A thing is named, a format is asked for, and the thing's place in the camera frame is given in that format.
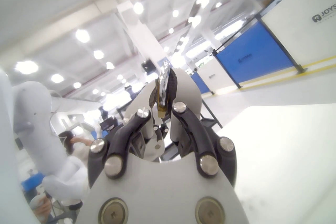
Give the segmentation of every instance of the white robot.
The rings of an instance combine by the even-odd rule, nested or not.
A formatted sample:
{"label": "white robot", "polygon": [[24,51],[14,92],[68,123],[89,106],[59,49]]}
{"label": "white robot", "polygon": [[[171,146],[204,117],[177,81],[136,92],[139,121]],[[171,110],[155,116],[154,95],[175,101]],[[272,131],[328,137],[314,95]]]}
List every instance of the white robot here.
{"label": "white robot", "polygon": [[[91,145],[90,192],[76,223],[247,224],[233,189],[234,144],[202,126],[201,105],[192,79],[164,64],[126,110],[125,124]],[[167,115],[181,159],[155,163],[163,153],[157,123]]]}

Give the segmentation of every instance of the yellow floor line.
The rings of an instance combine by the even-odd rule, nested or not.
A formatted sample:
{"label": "yellow floor line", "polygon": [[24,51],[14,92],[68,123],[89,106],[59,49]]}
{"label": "yellow floor line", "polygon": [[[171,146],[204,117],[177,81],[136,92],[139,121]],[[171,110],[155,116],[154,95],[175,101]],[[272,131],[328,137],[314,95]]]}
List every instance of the yellow floor line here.
{"label": "yellow floor line", "polygon": [[[334,58],[336,58],[336,56],[324,58],[324,59],[306,64],[302,67],[303,68],[308,68],[310,66],[313,66],[313,65],[316,65],[318,63],[322,63],[322,62],[325,62],[325,61],[328,61],[328,60],[331,60],[331,59],[334,59]],[[257,81],[266,80],[266,79],[273,78],[273,77],[276,77],[276,76],[281,76],[281,75],[287,74],[291,71],[295,71],[294,66],[288,68],[287,70],[282,70],[281,72],[278,71],[278,72],[275,72],[273,74],[268,74],[268,75],[265,75],[265,76],[262,76],[262,77],[259,77],[259,78],[253,79],[253,80],[247,80],[247,81],[241,82],[240,85],[244,86],[244,85],[252,84],[252,83],[257,82]]]}
{"label": "yellow floor line", "polygon": [[335,68],[335,67],[336,67],[336,64],[332,64],[332,65],[328,65],[328,66],[325,66],[325,67],[322,67],[322,68],[319,68],[319,69],[315,69],[315,70],[312,70],[312,71],[307,71],[307,72],[304,72],[304,73],[299,74],[299,75],[290,76],[290,77],[286,77],[286,78],[282,78],[282,79],[278,79],[278,80],[272,80],[272,81],[269,81],[269,82],[265,82],[264,84],[259,84],[259,85],[249,86],[249,87],[242,87],[242,88],[240,88],[240,90],[247,90],[247,89],[256,88],[256,87],[259,87],[259,86],[271,85],[271,84],[275,84],[277,82],[292,80],[292,79],[296,79],[296,78],[299,78],[299,77],[302,77],[302,76],[311,75],[311,74],[318,73],[318,72],[328,70],[328,69],[331,69],[331,68]]}

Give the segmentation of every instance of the floor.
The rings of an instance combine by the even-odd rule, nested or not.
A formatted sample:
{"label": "floor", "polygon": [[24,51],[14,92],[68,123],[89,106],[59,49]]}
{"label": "floor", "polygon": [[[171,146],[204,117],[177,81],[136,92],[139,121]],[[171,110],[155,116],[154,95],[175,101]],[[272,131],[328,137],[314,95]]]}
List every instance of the floor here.
{"label": "floor", "polygon": [[[336,103],[336,68],[276,84],[205,98],[224,126],[250,106]],[[211,118],[202,108],[202,114]]]}

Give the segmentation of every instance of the woman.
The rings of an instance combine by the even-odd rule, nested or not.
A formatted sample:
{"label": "woman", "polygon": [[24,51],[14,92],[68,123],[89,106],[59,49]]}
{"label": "woman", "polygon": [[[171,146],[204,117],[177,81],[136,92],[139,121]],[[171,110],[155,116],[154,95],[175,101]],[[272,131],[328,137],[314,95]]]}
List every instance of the woman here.
{"label": "woman", "polygon": [[79,158],[87,167],[90,145],[93,140],[74,136],[72,132],[65,131],[59,134],[68,155]]}

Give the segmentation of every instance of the blue panel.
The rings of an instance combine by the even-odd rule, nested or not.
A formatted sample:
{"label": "blue panel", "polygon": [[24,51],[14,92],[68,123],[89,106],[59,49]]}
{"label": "blue panel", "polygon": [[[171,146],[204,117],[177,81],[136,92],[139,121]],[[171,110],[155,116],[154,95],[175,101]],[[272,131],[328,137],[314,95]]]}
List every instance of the blue panel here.
{"label": "blue panel", "polygon": [[34,176],[31,176],[30,178],[26,179],[21,183],[23,189],[25,192],[28,192],[32,190],[33,188],[37,187],[42,183],[42,180],[44,178],[44,175],[42,173],[37,173]]}
{"label": "blue panel", "polygon": [[250,27],[217,57],[236,82],[293,66],[260,23]]}
{"label": "blue panel", "polygon": [[200,89],[201,93],[207,93],[210,92],[210,89],[207,87],[207,85],[202,81],[200,76],[196,73],[191,75],[191,78],[193,81],[197,84],[198,88]]}

